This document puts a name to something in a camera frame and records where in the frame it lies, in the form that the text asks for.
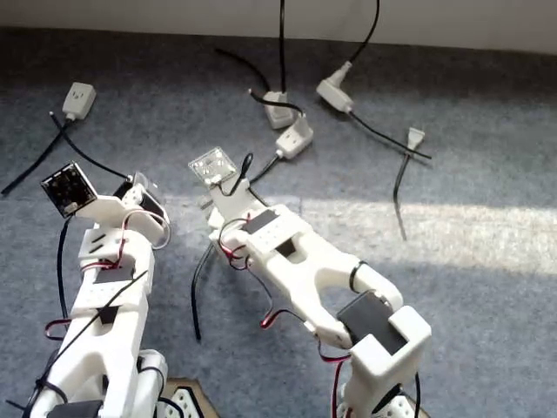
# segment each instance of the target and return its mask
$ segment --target black wire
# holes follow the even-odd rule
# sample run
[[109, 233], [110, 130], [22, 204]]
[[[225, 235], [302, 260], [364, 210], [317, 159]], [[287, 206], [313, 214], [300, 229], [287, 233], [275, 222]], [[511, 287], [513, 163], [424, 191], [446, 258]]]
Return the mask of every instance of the black wire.
[[254, 64], [250, 63], [247, 59], [245, 59], [244, 57], [241, 57], [240, 55], [236, 55], [233, 52], [221, 50], [220, 48], [215, 48], [215, 52], [217, 52], [220, 55], [224, 55], [228, 58], [231, 58], [231, 59], [245, 65], [249, 69], [251, 69], [261, 80], [261, 84], [265, 87], [265, 91], [271, 91], [271, 85], [269, 84], [269, 80], [267, 80], [267, 77], [265, 77], [265, 75], [261, 72], [261, 70], [258, 67], [256, 67]]
[[421, 387], [419, 386], [419, 374], [414, 377], [416, 382], [416, 409], [414, 409], [414, 418], [419, 418], [419, 410], [421, 408]]
[[234, 195], [234, 193], [238, 189], [238, 186], [240, 185], [242, 180], [245, 179], [247, 172], [250, 170], [250, 167], [252, 166], [252, 162], [253, 162], [253, 154], [251, 152], [248, 152], [247, 155], [244, 157], [244, 161], [242, 161], [242, 167], [240, 168], [240, 174], [238, 176], [238, 179], [236, 180], [236, 183], [234, 183], [232, 189], [230, 189], [229, 192], [225, 192], [223, 190], [222, 184], [218, 185], [218, 188], [223, 193], [223, 196], [229, 198]]
[[377, 23], [379, 21], [379, 0], [377, 0], [376, 2], [376, 6], [375, 6], [375, 18], [373, 19], [373, 25], [372, 28], [370, 29], [369, 33], [367, 34], [366, 39], [364, 39], [364, 42], [362, 42], [358, 49], [356, 50], [356, 52], [354, 52], [354, 54], [350, 57], [350, 59], [348, 60], [351, 64], [354, 63], [354, 61], [356, 61], [356, 58], [358, 58], [359, 54], [361, 54], [361, 52], [365, 49], [365, 47], [367, 46], [367, 44], [369, 43], [369, 40], [372, 38], [373, 33], [375, 32], [375, 29], [377, 28]]
[[406, 231], [404, 229], [404, 223], [402, 222], [402, 215], [400, 215], [400, 204], [399, 204], [399, 188], [400, 183], [402, 181], [402, 176], [404, 176], [404, 172], [406, 167], [408, 166], [408, 161], [410, 161], [410, 155], [406, 154], [402, 159], [402, 165], [399, 168], [399, 174], [397, 174], [397, 179], [394, 182], [393, 188], [393, 203], [394, 203], [394, 211], [397, 214], [397, 220], [399, 221], [399, 228], [400, 234], [402, 235], [402, 239], [406, 241]]
[[383, 139], [386, 139], [387, 141], [389, 141], [389, 142], [395, 144], [396, 146], [399, 146], [400, 148], [402, 148], [402, 149], [405, 150], [406, 152], [410, 152], [410, 153], [412, 153], [412, 154], [419, 155], [419, 156], [421, 156], [421, 157], [423, 157], [423, 158], [432, 159], [429, 155], [422, 154], [421, 152], [418, 152], [418, 151], [416, 151], [416, 150], [411, 150], [411, 149], [408, 148], [406, 145], [401, 144], [401, 143], [400, 143], [399, 141], [397, 141], [396, 139], [392, 139], [391, 137], [385, 135], [384, 133], [379, 132], [379, 131], [373, 129], [370, 125], [368, 125], [368, 124], [367, 124], [366, 122], [364, 122], [361, 118], [359, 118], [353, 111], [351, 111], [351, 112], [349, 113], [349, 115], [350, 115], [351, 117], [353, 117], [354, 120], [356, 120], [358, 123], [360, 123], [362, 126], [364, 126], [364, 127], [365, 127], [367, 130], [369, 130], [370, 132], [374, 133], [375, 135], [378, 135], [378, 136], [382, 137]]
[[58, 240], [58, 253], [56, 258], [56, 274], [58, 277], [58, 296], [60, 298], [60, 309], [62, 310], [62, 317], [68, 318], [68, 307], [66, 306], [66, 298], [64, 295], [64, 278], [62, 277], [62, 256], [64, 254], [64, 242], [66, 241], [66, 234], [68, 233], [68, 226], [70, 225], [73, 216], [70, 216], [60, 231], [60, 239]]
[[267, 202], [265, 202], [265, 200], [261, 196], [259, 196], [259, 193], [257, 193], [255, 190], [253, 190], [253, 187], [248, 187], [247, 190], [252, 194], [252, 196], [255, 199], [257, 199], [259, 201], [259, 203], [261, 205], [263, 205], [265, 207], [269, 207], [269, 204]]
[[180, 418], [185, 418], [185, 417], [184, 417], [184, 411], [183, 411], [182, 408], [179, 407], [174, 401], [171, 401], [171, 400], [168, 399], [168, 398], [163, 398], [162, 396], [160, 396], [160, 397], [158, 398], [158, 401], [159, 401], [159, 402], [165, 403], [166, 405], [172, 407], [173, 409], [176, 409], [176, 410], [178, 411], [178, 415], [180, 415]]
[[293, 109], [297, 111], [300, 115], [304, 116], [305, 113], [302, 109], [295, 104], [292, 103], [283, 103], [283, 102], [272, 102], [271, 100], [265, 100], [258, 94], [255, 94], [252, 89], [249, 90], [250, 96], [252, 96], [256, 102], [260, 102], [262, 105], [269, 105], [269, 106], [277, 106], [277, 107], [286, 107], [288, 109]]
[[71, 120], [66, 120], [64, 122], [64, 125], [62, 126], [62, 129], [58, 131], [58, 134], [56, 135], [56, 137], [54, 137], [54, 139], [52, 139], [52, 142], [50, 142], [50, 144], [45, 148], [45, 150], [43, 151], [43, 153], [41, 155], [39, 155], [39, 157], [37, 158], [37, 160], [31, 164], [29, 166], [29, 168], [27, 170], [25, 170], [24, 172], [22, 172], [21, 174], [19, 174], [15, 179], [13, 179], [11, 181], [11, 183], [9, 183], [0, 193], [3, 196], [8, 196], [12, 190], [14, 190], [16, 187], [18, 187], [25, 179], [27, 179], [27, 177], [34, 172], [37, 167], [39, 167], [45, 160], [46, 158], [52, 154], [52, 151], [54, 151], [54, 147], [57, 145], [57, 143], [60, 141], [60, 138], [63, 136], [63, 131], [65, 131], [66, 129], [68, 129], [68, 127], [70, 127], [70, 125], [73, 123], [73, 121]]
[[87, 154], [85, 154], [83, 151], [81, 151], [79, 148], [77, 148], [77, 145], [75, 145], [73, 143], [73, 141], [70, 139], [70, 137], [68, 136], [68, 134], [66, 133], [66, 131], [63, 129], [62, 125], [60, 124], [60, 121], [58, 120], [58, 118], [56, 117], [56, 115], [54, 114], [54, 112], [50, 112], [50, 117], [52, 118], [52, 121], [54, 122], [54, 124], [57, 126], [57, 128], [60, 130], [60, 132], [62, 133], [62, 137], [64, 138], [64, 140], [68, 143], [68, 145], [73, 149], [73, 151], [75, 151], [77, 154], [79, 154], [81, 157], [85, 158], [87, 161], [89, 161], [91, 164], [96, 165], [98, 168], [101, 168], [103, 170], [105, 170], [106, 172], [109, 172], [111, 174], [114, 174], [115, 176], [118, 176], [122, 179], [128, 179], [128, 176], [122, 174], [121, 172], [117, 172], [116, 170], [112, 170], [111, 168], [107, 167], [106, 165], [102, 165], [101, 163], [95, 161], [93, 158], [89, 157]]
[[280, 0], [280, 28], [278, 34], [278, 53], [280, 55], [280, 89], [286, 93], [285, 63], [285, 0]]
[[163, 392], [164, 392], [164, 374], [163, 374], [163, 372], [160, 371], [160, 368], [157, 368], [157, 367], [154, 367], [154, 366], [144, 367], [141, 370], [139, 370], [139, 373], [147, 372], [149, 370], [152, 370], [153, 372], [156, 372], [158, 374], [158, 376], [160, 377], [160, 390], [158, 391], [158, 397], [160, 398], [163, 395]]
[[20, 411], [25, 410], [25, 407], [23, 405], [18, 404], [17, 402], [10, 401], [9, 399], [5, 399], [4, 402], [6, 402], [11, 407], [14, 407], [15, 409], [19, 409]]
[[273, 155], [269, 162], [265, 165], [265, 167], [263, 167], [260, 172], [253, 176], [252, 179], [250, 179], [250, 184], [254, 185], [258, 181], [260, 181], [263, 176], [265, 176], [279, 161], [280, 157], [277, 154]]
[[198, 341], [201, 341], [201, 327], [199, 326], [199, 317], [198, 317], [198, 300], [196, 298], [196, 289], [198, 286], [199, 276], [201, 275], [201, 271], [207, 259], [211, 255], [213, 250], [213, 246], [210, 243], [207, 248], [205, 249], [201, 259], [199, 259], [198, 265], [195, 267], [195, 271], [193, 272], [193, 280], [191, 281], [191, 313], [193, 314], [193, 329], [195, 330], [195, 338]]

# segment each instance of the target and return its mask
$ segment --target black cable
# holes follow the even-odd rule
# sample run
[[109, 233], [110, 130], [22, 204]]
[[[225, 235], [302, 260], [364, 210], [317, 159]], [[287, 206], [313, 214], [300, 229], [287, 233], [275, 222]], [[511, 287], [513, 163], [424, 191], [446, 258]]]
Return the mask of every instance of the black cable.
[[105, 170], [106, 172], [109, 172], [111, 174], [114, 174], [115, 176], [118, 176], [122, 179], [128, 179], [128, 176], [122, 174], [121, 172], [117, 172], [116, 170], [112, 170], [111, 168], [107, 167], [106, 165], [102, 165], [101, 163], [95, 161], [93, 158], [89, 157], [87, 154], [85, 154], [83, 151], [81, 151], [79, 148], [77, 148], [77, 145], [75, 145], [73, 143], [73, 141], [70, 139], [70, 137], [68, 136], [68, 134], [66, 133], [66, 131], [63, 129], [62, 125], [60, 124], [60, 121], [58, 120], [58, 118], [56, 117], [56, 115], [54, 114], [54, 112], [50, 112], [49, 113], [50, 117], [52, 118], [52, 121], [54, 122], [54, 124], [57, 126], [57, 128], [60, 130], [60, 132], [62, 133], [62, 137], [64, 138], [64, 140], [68, 143], [68, 145], [71, 147], [71, 149], [73, 149], [73, 151], [75, 151], [77, 154], [79, 154], [81, 157], [85, 158], [87, 161], [89, 161], [91, 164], [96, 165], [98, 168], [101, 168], [103, 170]]
[[64, 278], [62, 277], [62, 256], [64, 253], [64, 242], [66, 241], [66, 234], [68, 233], [68, 226], [70, 225], [73, 216], [70, 216], [60, 231], [60, 239], [58, 240], [58, 253], [56, 258], [56, 274], [58, 277], [58, 296], [60, 298], [60, 309], [62, 310], [62, 317], [68, 318], [68, 307], [66, 306], [66, 298], [64, 295]]
[[85, 326], [82, 328], [82, 330], [79, 331], [76, 334], [76, 336], [73, 337], [73, 339], [71, 339], [71, 341], [66, 346], [64, 346], [64, 348], [62, 350], [60, 350], [56, 354], [56, 356], [53, 357], [53, 359], [51, 361], [49, 361], [49, 363], [47, 364], [47, 366], [46, 366], [43, 374], [41, 375], [41, 377], [39, 377], [35, 381], [35, 389], [33, 391], [33, 394], [31, 395], [31, 397], [29, 398], [29, 400], [27, 402], [27, 406], [25, 407], [22, 418], [29, 418], [30, 417], [31, 410], [33, 409], [33, 406], [35, 405], [35, 402], [37, 402], [38, 396], [43, 391], [43, 387], [46, 386], [45, 382], [46, 382], [46, 379], [49, 375], [49, 372], [52, 370], [52, 367], [58, 361], [58, 359], [60, 357], [62, 357], [62, 355], [64, 355], [64, 353], [66, 351], [68, 351], [68, 349], [77, 341], [77, 339], [83, 335], [83, 333], [87, 330], [87, 328], [89, 328], [98, 318], [101, 317], [101, 315], [103, 315], [106, 312], [106, 310], [111, 306], [112, 302], [114, 300], [116, 300], [118, 298], [118, 296], [120, 296], [120, 294], [125, 292], [129, 287], [131, 287], [135, 282], [137, 282], [139, 279], [141, 279], [146, 274], [147, 274], [147, 271], [144, 271], [143, 273], [139, 274], [135, 279], [132, 279], [130, 281], [130, 283], [128, 283], [127, 285], [122, 287], [120, 290], [118, 290], [116, 293], [114, 293], [114, 296], [112, 296], [110, 298], [110, 300], [108, 302], [106, 302], [106, 304], [104, 304], [103, 307], [101, 307], [100, 309], [97, 310], [97, 313], [91, 318], [91, 320], [89, 322], [87, 322], [87, 324], [85, 324]]
[[432, 159], [429, 155], [426, 154], [422, 154], [421, 152], [418, 152], [416, 150], [411, 150], [410, 148], [408, 148], [406, 145], [400, 143], [399, 141], [397, 141], [396, 139], [392, 139], [391, 137], [385, 135], [382, 132], [379, 132], [375, 129], [373, 129], [370, 125], [368, 125], [366, 122], [364, 122], [361, 118], [359, 118], [353, 111], [351, 111], [349, 113], [349, 115], [354, 118], [354, 120], [356, 120], [358, 123], [360, 123], [362, 126], [364, 126], [367, 130], [369, 130], [371, 133], [374, 133], [375, 135], [378, 135], [380, 137], [382, 137], [383, 139], [386, 139], [387, 141], [395, 144], [396, 146], [399, 146], [400, 148], [402, 148], [403, 150], [405, 150], [406, 152], [410, 152], [412, 154], [415, 155], [419, 155], [423, 158], [427, 158], [427, 159]]
[[158, 391], [158, 397], [160, 398], [164, 392], [164, 374], [163, 372], [160, 371], [160, 368], [154, 366], [144, 367], [141, 370], [139, 370], [139, 373], [147, 372], [149, 370], [152, 370], [153, 372], [157, 373], [158, 377], [160, 377], [160, 390]]
[[277, 154], [274, 154], [272, 158], [267, 162], [265, 167], [261, 169], [252, 179], [250, 179], [250, 184], [254, 185], [258, 181], [260, 181], [263, 176], [265, 176], [278, 162], [280, 161], [280, 157]]
[[218, 188], [223, 193], [223, 196], [229, 198], [234, 195], [234, 193], [238, 189], [238, 186], [240, 185], [242, 180], [245, 179], [247, 172], [250, 170], [250, 167], [252, 166], [252, 162], [253, 162], [253, 154], [251, 152], [248, 152], [247, 155], [244, 157], [244, 161], [242, 161], [242, 167], [240, 168], [240, 174], [238, 176], [238, 179], [236, 180], [236, 183], [234, 183], [232, 189], [230, 189], [229, 192], [225, 192], [223, 190], [222, 184], [218, 185]]
[[31, 164], [29, 166], [29, 168], [27, 170], [25, 170], [24, 172], [22, 172], [21, 174], [19, 174], [15, 179], [13, 179], [11, 181], [11, 183], [9, 183], [0, 193], [3, 196], [8, 196], [12, 190], [14, 190], [16, 187], [18, 187], [25, 179], [27, 179], [27, 177], [34, 172], [37, 167], [39, 167], [45, 160], [46, 158], [52, 154], [52, 151], [54, 151], [54, 147], [57, 145], [57, 143], [60, 141], [60, 138], [63, 136], [63, 131], [66, 131], [66, 129], [68, 129], [70, 127], [70, 125], [73, 123], [72, 120], [66, 120], [64, 125], [62, 126], [62, 129], [60, 129], [58, 131], [58, 134], [56, 135], [56, 137], [54, 137], [54, 139], [52, 139], [52, 142], [50, 142], [50, 144], [45, 148], [45, 150], [43, 151], [43, 153], [41, 155], [39, 155], [39, 157], [37, 158], [37, 160]]
[[264, 98], [262, 98], [258, 94], [254, 93], [252, 91], [252, 89], [250, 89], [248, 92], [250, 93], [250, 96], [252, 96], [255, 99], [256, 102], [260, 102], [262, 105], [286, 107], [288, 109], [293, 109], [293, 110], [297, 111], [301, 116], [305, 115], [304, 111], [302, 111], [302, 109], [300, 107], [296, 106], [295, 104], [283, 103], [283, 102], [272, 102], [271, 100], [265, 100]]
[[249, 69], [251, 69], [261, 80], [261, 84], [265, 87], [265, 91], [271, 91], [271, 85], [269, 84], [269, 80], [267, 80], [267, 77], [265, 77], [263, 72], [261, 72], [261, 70], [258, 67], [256, 67], [254, 64], [250, 63], [247, 59], [241, 57], [240, 55], [236, 55], [233, 52], [221, 50], [220, 48], [215, 48], [215, 52], [217, 52], [220, 55], [224, 55], [228, 58], [231, 58], [231, 59], [245, 65]]
[[207, 262], [207, 259], [209, 259], [212, 250], [213, 250], [213, 246], [210, 243], [205, 249], [205, 251], [203, 252], [201, 259], [199, 259], [198, 265], [195, 267], [195, 271], [193, 272], [193, 280], [191, 281], [191, 313], [193, 314], [193, 329], [195, 330], [195, 338], [198, 341], [201, 341], [201, 327], [199, 326], [198, 301], [196, 297], [196, 289], [198, 286], [198, 281], [199, 281], [199, 276], [201, 275], [201, 271], [203, 270], [203, 267]]
[[286, 93], [285, 63], [285, 0], [280, 0], [280, 24], [278, 34], [278, 54], [280, 55], [280, 89]]
[[23, 405], [18, 404], [17, 402], [10, 401], [9, 399], [4, 399], [4, 402], [6, 402], [8, 405], [10, 405], [11, 407], [13, 407], [15, 409], [19, 409], [20, 411], [25, 410], [25, 407]]
[[402, 215], [400, 215], [400, 204], [399, 204], [399, 188], [400, 182], [402, 181], [402, 176], [404, 176], [404, 172], [406, 167], [408, 166], [408, 161], [410, 161], [410, 155], [406, 154], [402, 159], [402, 165], [400, 165], [399, 173], [397, 174], [397, 179], [394, 182], [393, 188], [393, 203], [394, 203], [394, 211], [397, 214], [397, 220], [399, 221], [399, 228], [400, 234], [402, 235], [402, 239], [406, 241], [406, 231], [404, 229], [404, 223], [402, 222]]
[[350, 57], [350, 59], [348, 60], [351, 64], [354, 64], [354, 61], [356, 61], [356, 58], [358, 58], [359, 54], [361, 54], [361, 52], [365, 49], [365, 47], [367, 46], [367, 44], [369, 43], [370, 39], [373, 36], [373, 33], [375, 32], [375, 29], [377, 28], [377, 23], [379, 21], [379, 0], [377, 0], [376, 2], [376, 6], [375, 6], [375, 18], [373, 19], [373, 25], [372, 28], [370, 29], [369, 33], [367, 34], [366, 39], [364, 39], [364, 42], [362, 42], [358, 49], [356, 50], [356, 52], [354, 52], [354, 54]]
[[179, 407], [174, 401], [171, 401], [171, 400], [168, 399], [168, 398], [163, 398], [162, 396], [160, 396], [160, 397], [158, 398], [158, 401], [159, 401], [159, 402], [165, 403], [166, 405], [172, 407], [173, 409], [176, 409], [176, 410], [178, 411], [178, 415], [180, 415], [180, 418], [185, 418], [185, 417], [184, 417], [184, 411], [183, 411], [182, 408]]
[[421, 408], [421, 387], [419, 386], [419, 374], [414, 377], [416, 382], [416, 409], [414, 409], [414, 418], [419, 418], [419, 410]]

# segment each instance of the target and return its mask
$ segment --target power outlet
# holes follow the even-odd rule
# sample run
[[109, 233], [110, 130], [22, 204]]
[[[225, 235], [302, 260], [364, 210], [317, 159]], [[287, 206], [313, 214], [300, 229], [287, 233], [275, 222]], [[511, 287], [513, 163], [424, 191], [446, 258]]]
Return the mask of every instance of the power outlet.
[[[185, 418], [203, 418], [203, 412], [201, 412], [191, 388], [177, 388], [172, 396], [172, 401], [182, 409]], [[165, 418], [178, 418], [179, 413], [172, 407], [166, 407], [164, 416]]]
[[282, 158], [293, 159], [307, 148], [312, 140], [313, 129], [307, 123], [305, 115], [301, 116], [294, 125], [278, 137], [276, 142], [277, 153]]
[[97, 93], [90, 84], [74, 83], [64, 100], [62, 111], [69, 119], [85, 119]]

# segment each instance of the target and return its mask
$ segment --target electrical socket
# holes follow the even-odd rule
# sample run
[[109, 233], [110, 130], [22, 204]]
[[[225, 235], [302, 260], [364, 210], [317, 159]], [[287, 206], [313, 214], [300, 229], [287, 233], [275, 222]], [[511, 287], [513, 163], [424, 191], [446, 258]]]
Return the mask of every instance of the electrical socket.
[[[182, 409], [185, 418], [199, 418], [203, 416], [191, 388], [176, 389], [176, 392], [174, 392], [172, 396], [172, 401]], [[165, 418], [178, 418], [178, 411], [170, 406], [166, 407], [164, 416]]]
[[[281, 93], [280, 91], [268, 91], [263, 99], [269, 102], [280, 102], [287, 103], [288, 97], [286, 93]], [[272, 106], [270, 104], [265, 105], [265, 113], [269, 118], [272, 129], [286, 128], [294, 123], [296, 119], [294, 111], [288, 109], [287, 107]]]
[[281, 158], [293, 159], [300, 154], [313, 140], [313, 129], [307, 123], [307, 118], [300, 116], [298, 120], [282, 132], [278, 137], [277, 154]]
[[96, 96], [92, 85], [74, 82], [64, 100], [62, 111], [69, 119], [85, 119]]

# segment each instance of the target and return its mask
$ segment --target wire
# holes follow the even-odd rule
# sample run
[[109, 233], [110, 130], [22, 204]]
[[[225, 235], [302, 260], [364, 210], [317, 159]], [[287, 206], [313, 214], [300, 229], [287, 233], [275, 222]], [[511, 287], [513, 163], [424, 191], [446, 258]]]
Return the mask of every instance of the wire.
[[201, 341], [201, 327], [199, 326], [199, 316], [198, 316], [198, 301], [196, 298], [196, 288], [199, 282], [199, 276], [207, 259], [212, 254], [213, 246], [210, 243], [205, 249], [201, 259], [199, 259], [198, 265], [195, 267], [193, 272], [193, 280], [191, 281], [191, 313], [193, 315], [193, 329], [195, 330], [195, 338], [197, 341]]
[[370, 39], [373, 36], [373, 33], [375, 32], [375, 29], [377, 28], [377, 23], [379, 21], [379, 0], [377, 0], [376, 2], [376, 6], [375, 6], [375, 18], [373, 19], [373, 24], [372, 24], [372, 28], [370, 29], [369, 33], [366, 36], [366, 39], [364, 39], [364, 42], [362, 42], [358, 49], [356, 50], [356, 52], [354, 52], [354, 54], [350, 57], [350, 59], [348, 60], [351, 64], [354, 63], [354, 61], [356, 61], [356, 58], [358, 58], [359, 54], [361, 54], [361, 52], [365, 49], [365, 47], [368, 45]]
[[364, 122], [361, 118], [359, 118], [353, 111], [351, 111], [349, 113], [349, 115], [354, 118], [354, 120], [356, 120], [358, 123], [360, 123], [362, 126], [364, 126], [367, 130], [369, 130], [371, 133], [374, 133], [375, 135], [378, 135], [380, 137], [382, 137], [383, 139], [386, 139], [387, 141], [395, 144], [396, 146], [399, 146], [400, 148], [402, 148], [403, 150], [405, 150], [406, 152], [410, 152], [412, 154], [415, 155], [419, 155], [423, 158], [427, 158], [427, 159], [432, 159], [429, 155], [426, 154], [422, 154], [421, 152], [418, 152], [416, 150], [411, 150], [410, 148], [408, 148], [406, 145], [400, 143], [399, 141], [397, 141], [396, 139], [392, 139], [391, 137], [385, 135], [382, 132], [379, 132], [375, 129], [373, 129], [370, 125], [368, 125], [366, 122]]
[[163, 398], [162, 396], [158, 397], [158, 401], [159, 402], [163, 402], [166, 405], [168, 405], [169, 407], [172, 407], [172, 409], [176, 409], [178, 411], [178, 415], [180, 415], [180, 418], [185, 418], [184, 417], [184, 411], [182, 410], [181, 407], [178, 406], [177, 403], [175, 403], [174, 401], [171, 401], [168, 398]]
[[115, 176], [118, 176], [122, 179], [128, 179], [128, 176], [122, 174], [121, 172], [117, 172], [116, 170], [112, 170], [111, 168], [107, 167], [106, 165], [102, 165], [101, 163], [95, 161], [93, 158], [89, 157], [87, 154], [85, 154], [83, 151], [81, 151], [79, 148], [77, 148], [77, 145], [75, 145], [73, 143], [73, 141], [70, 139], [70, 137], [68, 136], [68, 134], [66, 133], [64, 127], [60, 124], [60, 121], [58, 120], [58, 118], [56, 117], [56, 115], [54, 114], [53, 111], [49, 112], [50, 117], [52, 118], [52, 121], [54, 122], [54, 124], [57, 126], [57, 128], [60, 130], [60, 133], [62, 134], [62, 137], [64, 138], [64, 140], [68, 143], [68, 145], [71, 147], [71, 149], [73, 151], [75, 151], [78, 155], [80, 155], [81, 157], [85, 158], [87, 161], [89, 161], [91, 164], [96, 165], [98, 168], [101, 168], [103, 170], [105, 170], [106, 172], [109, 172], [111, 174], [114, 174]]
[[331, 417], [332, 418], [338, 418], [337, 417], [337, 390], [339, 388], [340, 369], [342, 368], [343, 364], [344, 361], [340, 361], [339, 364], [337, 364], [337, 367], [335, 368], [334, 371], [334, 380], [332, 381], [332, 393], [331, 393]]
[[419, 385], [419, 374], [414, 377], [416, 382], [416, 407], [414, 409], [414, 418], [419, 418], [419, 410], [421, 409], [421, 387]]
[[265, 167], [263, 167], [260, 172], [253, 176], [252, 179], [250, 179], [250, 185], [254, 185], [258, 181], [260, 181], [263, 176], [265, 176], [280, 160], [280, 156], [278, 154], [274, 154], [269, 162], [267, 162]]
[[250, 93], [250, 96], [252, 96], [252, 98], [254, 98], [256, 102], [260, 102], [262, 105], [286, 107], [288, 109], [293, 109], [293, 110], [297, 111], [300, 114], [301, 117], [305, 116], [304, 111], [302, 111], [302, 109], [300, 107], [296, 106], [295, 104], [283, 103], [283, 102], [272, 102], [271, 100], [265, 100], [264, 98], [262, 98], [258, 94], [254, 93], [252, 89], [248, 90], [248, 93]]
[[402, 181], [402, 176], [404, 176], [404, 172], [406, 170], [406, 167], [408, 166], [408, 161], [410, 161], [410, 154], [406, 154], [402, 159], [402, 165], [399, 168], [399, 173], [397, 174], [397, 179], [394, 182], [394, 188], [393, 188], [394, 211], [397, 214], [400, 234], [402, 235], [402, 239], [404, 241], [406, 241], [406, 230], [404, 228], [404, 223], [402, 222], [402, 215], [400, 214], [399, 188], [400, 188], [400, 182]]
[[64, 278], [62, 277], [62, 256], [64, 255], [64, 242], [66, 241], [66, 234], [68, 233], [68, 226], [70, 225], [73, 216], [70, 216], [60, 231], [60, 238], [58, 240], [58, 252], [56, 257], [56, 274], [58, 277], [58, 297], [60, 299], [60, 309], [62, 310], [62, 318], [68, 318], [68, 307], [66, 306], [66, 297], [64, 294]]
[[278, 34], [278, 54], [280, 58], [280, 89], [286, 93], [285, 63], [285, 0], [280, 0], [280, 25]]
[[269, 80], [267, 80], [267, 77], [265, 77], [263, 72], [261, 72], [258, 67], [250, 63], [247, 59], [241, 57], [240, 55], [236, 55], [233, 52], [221, 50], [220, 48], [215, 48], [215, 52], [220, 55], [224, 55], [225, 57], [231, 58], [251, 69], [261, 80], [261, 84], [265, 87], [265, 91], [271, 91], [271, 85], [269, 84]]
[[253, 162], [253, 153], [248, 152], [247, 155], [244, 157], [244, 161], [242, 161], [242, 168], [240, 169], [240, 174], [238, 176], [238, 179], [236, 180], [236, 183], [234, 183], [232, 189], [230, 189], [229, 192], [225, 192], [223, 190], [222, 183], [218, 184], [218, 189], [223, 193], [223, 196], [230, 198], [231, 196], [234, 195], [234, 193], [238, 189], [238, 186], [240, 185], [242, 180], [245, 179], [247, 172], [250, 170], [250, 167], [252, 166], [252, 162]]
[[27, 179], [27, 177], [29, 177], [29, 175], [32, 172], [34, 172], [37, 169], [37, 167], [39, 167], [49, 155], [52, 154], [52, 151], [54, 151], [54, 147], [60, 141], [60, 138], [64, 135], [63, 132], [66, 131], [66, 129], [68, 129], [72, 124], [73, 121], [67, 119], [64, 122], [62, 129], [58, 131], [56, 137], [52, 139], [52, 142], [50, 142], [50, 144], [44, 149], [43, 153], [39, 155], [37, 160], [33, 164], [31, 164], [29, 168], [27, 168], [27, 170], [25, 170], [24, 172], [19, 174], [15, 179], [13, 179], [0, 193], [3, 196], [8, 196], [16, 187], [18, 187], [25, 179]]

